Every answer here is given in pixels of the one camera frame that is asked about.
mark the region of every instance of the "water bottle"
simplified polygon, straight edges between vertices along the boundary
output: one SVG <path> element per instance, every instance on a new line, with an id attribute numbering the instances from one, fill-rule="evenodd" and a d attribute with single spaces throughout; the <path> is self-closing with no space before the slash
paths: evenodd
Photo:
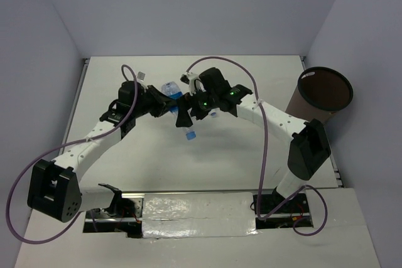
<path id="1" fill-rule="evenodd" d="M 163 84 L 161 91 L 162 91 L 163 94 L 165 94 L 168 97 L 171 97 L 172 99 L 175 99 L 175 100 L 183 95 L 182 91 L 179 88 L 179 86 L 175 82 L 168 82 L 166 84 Z M 170 112 L 175 117 L 175 120 L 177 120 L 178 107 L 172 107 L 170 109 Z M 186 134 L 186 137 L 187 137 L 188 141 L 190 141 L 190 140 L 195 138 L 195 131 L 193 130 L 192 127 L 182 128 L 182 129 L 184 130 L 184 133 Z"/>

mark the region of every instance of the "white backdrop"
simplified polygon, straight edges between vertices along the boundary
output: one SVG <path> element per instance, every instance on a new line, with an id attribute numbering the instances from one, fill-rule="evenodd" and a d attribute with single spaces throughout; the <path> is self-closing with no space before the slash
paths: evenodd
<path id="1" fill-rule="evenodd" d="M 402 0 L 336 0 L 308 54 L 343 73 L 350 107 L 329 122 L 334 156 L 356 189 L 381 266 L 401 267 Z"/>
<path id="2" fill-rule="evenodd" d="M 21 244 L 6 226 L 9 189 L 25 165 L 61 143 L 83 61 L 50 0 L 0 0 L 0 28 L 0 266 L 10 268 Z M 22 234 L 27 174 L 11 204 Z"/>
<path id="3" fill-rule="evenodd" d="M 86 57 L 306 55 L 335 0 L 53 0 Z"/>

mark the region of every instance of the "white tabletop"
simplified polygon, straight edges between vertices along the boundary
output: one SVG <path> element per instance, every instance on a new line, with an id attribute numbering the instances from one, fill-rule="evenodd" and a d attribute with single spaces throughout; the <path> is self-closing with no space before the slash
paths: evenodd
<path id="1" fill-rule="evenodd" d="M 314 237 L 290 228 L 259 230 L 247 237 L 127 239 L 124 233 L 82 233 L 84 216 L 49 244 L 23 244 L 16 268 L 379 268 L 354 190 L 321 190 L 329 209 L 327 227 Z M 308 192 L 314 226 L 321 224 L 321 201 Z M 34 211 L 26 237 L 43 239 L 65 224 Z M 311 228 L 299 228 L 311 232 Z"/>
<path id="2" fill-rule="evenodd" d="M 146 74 L 145 83 L 160 88 L 176 81 L 199 56 L 92 57 L 73 117 L 68 140 L 84 137 L 117 98 L 123 82 L 122 64 Z M 285 110 L 303 71 L 299 56 L 227 56 L 245 66 L 256 78 L 262 99 Z M 219 68 L 231 85 L 252 88 L 247 75 L 218 60 L 202 62 L 193 70 Z M 105 153 L 84 176 L 82 186 L 107 182 L 123 191 L 251 190 L 258 187 L 263 154 L 263 131 L 257 126 L 219 112 L 194 125 L 197 138 L 187 141 L 171 114 L 144 116 L 122 142 Z M 265 188 L 274 188 L 287 170 L 288 150 L 269 136 Z M 330 160 L 311 179 L 318 188 L 336 188 Z"/>
<path id="3" fill-rule="evenodd" d="M 244 64 L 257 79 L 261 97 L 284 110 L 302 65 L 298 56 L 228 56 Z M 195 56 L 91 58 L 68 140 L 85 136 L 122 82 L 120 66 L 146 73 L 159 88 L 178 80 Z M 203 62 L 195 71 L 218 67 L 232 85 L 251 82 L 236 67 Z M 128 191 L 255 189 L 262 156 L 258 127 L 221 113 L 196 123 L 197 138 L 187 142 L 172 116 L 142 117 L 120 144 L 109 150 L 84 176 L 81 185 L 108 182 Z M 266 188 L 273 188 L 286 169 L 286 150 L 269 138 Z M 312 178 L 312 185 L 336 188 L 330 161 Z M 329 208 L 328 226 L 314 237 L 292 229 L 261 230 L 247 237 L 127 239 L 123 233 L 82 233 L 84 215 L 62 237 L 49 244 L 22 244 L 17 268 L 28 267 L 351 267 L 379 268 L 368 229 L 353 190 L 321 190 Z M 314 227 L 322 221 L 322 204 L 307 193 Z M 51 237 L 66 225 L 33 211 L 26 237 Z M 311 228 L 299 228 L 311 232 Z"/>

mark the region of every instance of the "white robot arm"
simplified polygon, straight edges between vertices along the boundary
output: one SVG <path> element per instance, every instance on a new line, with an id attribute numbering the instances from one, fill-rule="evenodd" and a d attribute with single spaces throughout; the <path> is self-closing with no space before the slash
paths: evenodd
<path id="1" fill-rule="evenodd" d="M 177 100 L 163 95 L 153 86 L 138 85 L 138 99 L 130 118 L 116 131 L 92 140 L 91 137 L 113 129 L 127 114 L 134 98 L 134 82 L 124 82 L 119 89 L 119 98 L 111 103 L 109 110 L 88 133 L 86 142 L 52 161 L 40 160 L 34 165 L 28 205 L 62 222 L 71 220 L 78 211 L 93 208 L 115 213 L 123 199 L 119 189 L 103 183 L 96 188 L 80 188 L 80 180 L 102 154 L 135 126 L 136 118 L 148 113 L 159 117 L 173 106 L 179 108 L 177 127 L 192 125 L 188 110 L 191 109 L 191 115 L 196 119 L 203 119 L 214 108 L 264 127 L 258 107 L 261 103 L 269 132 L 289 149 L 289 171 L 275 189 L 282 198 L 289 197 L 305 184 L 330 156 L 327 137 L 319 121 L 308 123 L 292 117 L 257 100 L 251 90 L 242 85 L 231 87 L 218 69 L 210 68 L 199 76 L 188 73 L 182 81 L 189 84 L 190 91 Z"/>

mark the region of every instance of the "purple cable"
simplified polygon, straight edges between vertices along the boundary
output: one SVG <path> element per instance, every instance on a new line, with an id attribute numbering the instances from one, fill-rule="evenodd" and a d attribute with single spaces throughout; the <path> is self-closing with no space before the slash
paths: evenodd
<path id="1" fill-rule="evenodd" d="M 98 135 L 98 136 L 92 137 L 92 140 L 96 140 L 96 139 L 103 138 L 103 137 L 109 135 L 110 133 L 113 133 L 114 131 L 116 131 L 118 128 L 121 127 L 121 125 L 123 125 L 123 124 L 126 122 L 126 120 L 129 118 L 129 116 L 130 116 L 131 113 L 133 112 L 134 106 L 136 105 L 136 102 L 137 102 L 138 83 L 137 83 L 136 75 L 135 75 L 133 69 L 131 69 L 131 67 L 128 66 L 128 65 L 122 65 L 122 66 L 121 66 L 121 72 L 122 72 L 122 74 L 123 74 L 123 77 L 124 77 L 126 80 L 128 80 L 126 74 L 124 73 L 124 69 L 125 69 L 125 68 L 127 68 L 127 69 L 130 71 L 130 73 L 131 73 L 131 75 L 133 76 L 133 79 L 134 79 L 134 89 L 135 89 L 135 93 L 134 93 L 133 104 L 132 104 L 130 110 L 128 111 L 127 115 L 124 117 L 124 119 L 123 119 L 120 123 L 118 123 L 118 124 L 116 125 L 116 127 L 114 127 L 113 129 L 111 129 L 110 131 L 107 131 L 106 133 L 103 133 L 103 134 L 100 134 L 100 135 Z M 66 142 L 65 144 L 62 144 L 62 145 L 60 145 L 60 146 L 58 146 L 58 147 L 55 147 L 55 148 L 53 148 L 53 149 L 51 149 L 51 150 L 49 150 L 49 151 L 47 151 L 47 152 L 44 152 L 43 154 L 40 154 L 38 157 L 36 157 L 34 160 L 32 160 L 32 161 L 22 170 L 22 172 L 20 172 L 20 174 L 19 174 L 19 175 L 17 176 L 17 178 L 15 179 L 13 185 L 11 186 L 10 192 L 8 193 L 8 197 L 7 197 L 7 203 L 6 203 L 6 222 L 7 222 L 8 229 L 10 229 L 10 232 L 11 232 L 18 240 L 20 240 L 21 242 L 27 243 L 27 244 L 34 244 L 34 245 L 44 244 L 44 243 L 51 242 L 51 241 L 53 241 L 53 240 L 55 240 L 55 239 L 61 237 L 67 230 L 70 229 L 70 227 L 74 224 L 74 222 L 77 221 L 79 215 L 81 214 L 80 212 L 73 218 L 73 220 L 70 222 L 69 225 L 67 225 L 66 228 L 64 228 L 60 233 L 54 235 L 53 237 L 48 238 L 48 239 L 46 239 L 46 240 L 38 240 L 38 241 L 35 241 L 35 240 L 28 240 L 28 239 L 22 237 L 22 236 L 14 229 L 13 224 L 11 224 L 10 207 L 11 207 L 11 199 L 12 199 L 12 197 L 13 197 L 13 194 L 14 194 L 15 188 L 17 187 L 17 184 L 19 183 L 19 181 L 21 180 L 21 178 L 24 176 L 24 174 L 27 172 L 27 170 L 29 170 L 37 161 L 39 161 L 41 158 L 45 157 L 46 155 L 49 155 L 50 153 L 52 153 L 52 152 L 54 152 L 54 151 L 60 150 L 60 149 L 62 149 L 62 148 L 64 148 L 64 147 L 73 146 L 74 144 L 81 144 L 81 143 L 83 143 L 83 142 L 87 142 L 87 140 L 86 140 L 86 139 L 79 139 L 79 140 L 77 140 L 77 141 Z"/>
<path id="2" fill-rule="evenodd" d="M 254 94 L 256 95 L 256 99 L 259 99 L 257 83 L 256 83 L 256 80 L 254 79 L 253 75 L 251 75 L 251 73 L 245 67 L 243 67 L 242 65 L 238 64 L 238 62 L 235 62 L 233 60 L 223 58 L 221 56 L 205 56 L 205 57 L 203 57 L 201 59 L 198 59 L 194 63 L 192 63 L 190 65 L 190 67 L 187 68 L 186 72 L 189 72 L 196 64 L 198 64 L 198 63 L 200 63 L 200 62 L 202 62 L 204 60 L 210 60 L 210 59 L 217 59 L 217 60 L 226 61 L 226 62 L 232 63 L 232 64 L 236 65 L 237 67 L 241 68 L 242 70 L 244 70 L 245 73 L 250 77 L 250 79 L 251 79 L 251 81 L 253 83 Z M 273 210 L 271 210 L 268 214 L 266 214 L 263 217 L 261 216 L 261 197 L 262 197 L 262 194 L 263 194 L 263 185 L 264 185 L 264 176 L 265 176 L 265 167 L 266 167 L 266 157 L 267 157 L 267 154 L 268 154 L 268 121 L 267 121 L 267 118 L 266 118 L 266 113 L 265 113 L 263 105 L 261 103 L 259 103 L 258 106 L 261 109 L 261 113 L 262 113 L 262 116 L 263 116 L 263 122 L 264 122 L 264 149 L 263 149 L 264 151 L 263 151 L 263 162 L 261 164 L 261 174 L 260 174 L 260 177 L 259 177 L 259 186 L 258 186 L 258 194 L 257 194 L 257 204 L 256 204 L 257 217 L 258 217 L 259 220 L 265 221 L 269 216 L 271 216 L 277 210 L 279 210 L 282 207 L 282 205 L 284 205 L 286 202 L 291 200 L 294 196 L 299 194 L 299 192 L 301 192 L 305 188 L 311 188 L 313 191 L 315 191 L 318 194 L 318 196 L 320 197 L 320 199 L 322 200 L 322 203 L 324 205 L 325 216 L 324 216 L 323 224 L 318 228 L 318 230 L 316 230 L 316 231 L 314 231 L 312 233 L 301 233 L 301 232 L 296 230 L 296 224 L 298 222 L 300 222 L 301 220 L 306 219 L 306 217 L 305 217 L 305 218 L 301 218 L 301 219 L 297 220 L 293 224 L 293 229 L 298 235 L 303 235 L 303 236 L 316 235 L 317 233 L 319 233 L 324 228 L 325 224 L 327 223 L 328 208 L 327 208 L 327 204 L 326 204 L 323 196 L 320 194 L 320 192 L 317 189 L 315 189 L 311 185 L 303 185 L 300 189 L 295 191 L 288 198 L 285 198 L 277 207 L 275 207 Z"/>
<path id="3" fill-rule="evenodd" d="M 90 213 L 90 217 L 91 217 L 91 219 L 92 219 L 92 224 L 93 224 L 93 226 L 94 226 L 94 230 L 95 230 L 96 232 L 98 232 L 98 228 L 96 227 L 96 221 L 95 221 L 95 213 L 94 213 L 94 210 L 90 210 L 89 213 Z"/>

